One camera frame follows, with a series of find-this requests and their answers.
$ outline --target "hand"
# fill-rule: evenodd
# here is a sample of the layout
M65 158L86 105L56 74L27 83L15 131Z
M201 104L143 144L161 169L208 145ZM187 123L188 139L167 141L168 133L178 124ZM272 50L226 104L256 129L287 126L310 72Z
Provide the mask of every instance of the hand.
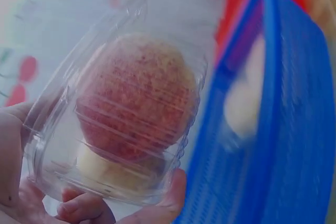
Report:
M98 196L74 190L63 193L55 217L46 213L44 194L29 177L20 180L25 132L23 122L32 104L22 103L0 109L0 223L6 224L112 224L112 211ZM148 206L118 221L118 224L168 224L184 205L186 176L178 169L170 191L156 206Z

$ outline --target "red dot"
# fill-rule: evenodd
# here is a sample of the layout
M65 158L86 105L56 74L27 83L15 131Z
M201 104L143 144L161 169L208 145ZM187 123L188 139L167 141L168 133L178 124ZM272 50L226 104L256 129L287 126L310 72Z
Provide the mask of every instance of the red dot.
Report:
M19 70L19 81L30 82L37 72L37 60L33 56L27 56L21 62Z
M5 107L26 101L26 89L22 84L13 87L12 93L6 101Z

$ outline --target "blue plastic basket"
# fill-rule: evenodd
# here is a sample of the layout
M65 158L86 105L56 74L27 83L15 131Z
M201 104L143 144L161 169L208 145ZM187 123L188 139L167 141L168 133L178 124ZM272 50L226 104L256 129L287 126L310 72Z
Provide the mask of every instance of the blue plastic basket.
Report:
M257 35L266 37L253 145L226 152L223 102ZM292 0L248 0L215 71L175 223L324 223L335 158L331 67L323 33Z

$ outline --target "white fruit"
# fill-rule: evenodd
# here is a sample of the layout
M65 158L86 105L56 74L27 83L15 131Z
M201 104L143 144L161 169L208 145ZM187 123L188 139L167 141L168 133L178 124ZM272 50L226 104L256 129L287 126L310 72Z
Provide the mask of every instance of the white fruit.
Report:
M77 156L82 183L112 197L143 196L146 190L160 182L164 165L164 160L159 157L137 164L108 161L86 145L80 147Z
M265 40L260 35L254 42L243 69L246 79L235 80L224 101L225 120L240 138L248 138L257 133L264 62Z

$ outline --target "plastic clamshell package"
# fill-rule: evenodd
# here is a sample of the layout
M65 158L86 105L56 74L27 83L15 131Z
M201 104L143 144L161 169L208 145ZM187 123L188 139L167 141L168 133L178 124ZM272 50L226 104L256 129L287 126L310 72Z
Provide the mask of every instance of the plastic clamshell package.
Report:
M130 0L106 13L31 109L24 123L29 172L52 198L74 187L146 205L169 188L207 61L188 38L152 26L147 11L146 0Z

